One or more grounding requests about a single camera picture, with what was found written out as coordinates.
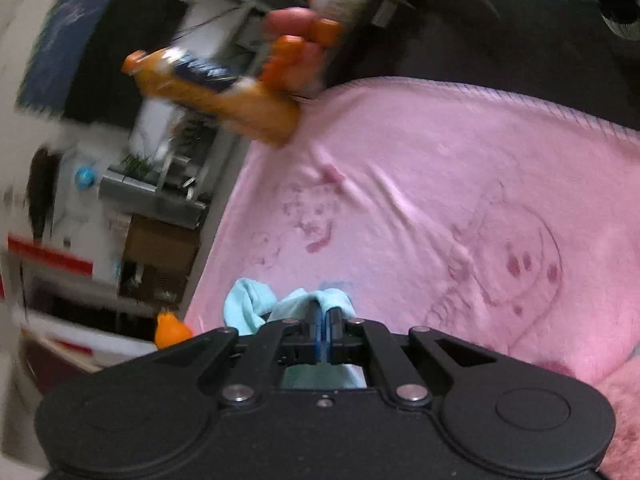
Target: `orange object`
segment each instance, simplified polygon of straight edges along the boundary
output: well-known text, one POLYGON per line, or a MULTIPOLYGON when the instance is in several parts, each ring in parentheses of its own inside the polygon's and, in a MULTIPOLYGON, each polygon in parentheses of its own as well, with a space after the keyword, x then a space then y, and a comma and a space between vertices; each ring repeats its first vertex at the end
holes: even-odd
POLYGON ((287 64, 294 64, 300 60, 304 46, 304 38, 299 36, 280 36, 271 45, 271 55, 283 58, 287 64))
POLYGON ((240 78, 224 91, 216 92, 174 73, 174 62, 186 53, 171 47, 145 55, 134 52, 122 65, 141 92, 149 97, 169 99, 204 114, 244 124, 253 139, 273 146, 286 144, 298 127, 300 105, 293 99, 250 78, 240 78))
POLYGON ((136 73, 138 68, 142 65, 142 61, 145 57, 146 52, 144 50, 137 50, 134 53, 129 54, 122 64, 122 71, 125 74, 136 73))
POLYGON ((334 20, 323 18, 314 23, 311 39, 324 48, 334 46, 342 32, 342 25, 334 20))
POLYGON ((269 60, 262 66, 260 81, 270 90, 280 92, 285 89, 284 70, 285 66, 275 60, 269 60))
POLYGON ((193 337, 191 328, 178 318, 172 312, 161 312, 158 314, 158 327, 156 328, 156 347, 159 350, 177 345, 187 339, 193 337))

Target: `orange rubber tip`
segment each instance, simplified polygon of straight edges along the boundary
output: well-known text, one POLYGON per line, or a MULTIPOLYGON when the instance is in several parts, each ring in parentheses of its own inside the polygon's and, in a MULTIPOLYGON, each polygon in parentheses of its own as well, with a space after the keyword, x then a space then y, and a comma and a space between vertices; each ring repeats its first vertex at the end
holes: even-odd
POLYGON ((140 69, 140 62, 147 56, 144 50, 137 50, 129 54, 122 64, 122 71, 125 74, 135 74, 140 69))
POLYGON ((156 347, 159 350, 177 345, 193 337, 191 328, 179 321, 171 312, 158 314, 158 327, 156 328, 156 347))
POLYGON ((311 31, 311 39, 318 45, 329 48, 338 41, 338 36, 342 32, 342 25, 334 20, 323 18, 314 23, 311 31))
POLYGON ((271 55, 282 58, 287 64, 294 64, 300 60, 304 46, 305 40, 300 36, 280 36, 271 45, 271 55))
POLYGON ((286 66, 277 60, 269 60, 262 66, 262 72, 258 78, 269 90, 280 92, 284 90, 284 71, 286 66))

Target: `pink blanket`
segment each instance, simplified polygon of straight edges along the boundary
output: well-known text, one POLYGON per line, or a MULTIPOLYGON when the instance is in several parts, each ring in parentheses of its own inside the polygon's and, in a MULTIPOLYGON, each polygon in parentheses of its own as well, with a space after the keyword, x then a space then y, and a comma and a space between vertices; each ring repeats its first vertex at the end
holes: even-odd
POLYGON ((289 146, 252 145, 187 322, 219 326, 241 276, 278 296, 334 286, 392 331, 428 324, 596 384, 640 340, 639 244, 635 132, 363 80, 307 105, 289 146))
POLYGON ((616 480, 640 478, 640 358, 633 359, 598 385, 616 412, 616 433, 602 469, 616 480))

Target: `blue ball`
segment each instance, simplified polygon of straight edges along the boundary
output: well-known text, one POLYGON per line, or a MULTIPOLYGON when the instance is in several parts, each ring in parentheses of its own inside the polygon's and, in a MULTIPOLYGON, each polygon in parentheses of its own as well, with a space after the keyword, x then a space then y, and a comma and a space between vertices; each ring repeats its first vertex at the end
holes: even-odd
POLYGON ((95 184, 95 171, 89 166, 82 166, 76 171, 75 180, 78 189, 89 189, 95 184))

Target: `blue poster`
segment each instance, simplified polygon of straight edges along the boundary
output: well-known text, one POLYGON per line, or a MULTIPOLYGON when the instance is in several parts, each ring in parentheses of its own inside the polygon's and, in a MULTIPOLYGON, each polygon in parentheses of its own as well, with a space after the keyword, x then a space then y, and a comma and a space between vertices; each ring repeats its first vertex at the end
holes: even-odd
POLYGON ((31 53, 18 108, 60 116, 86 44, 109 0, 57 0, 31 53))

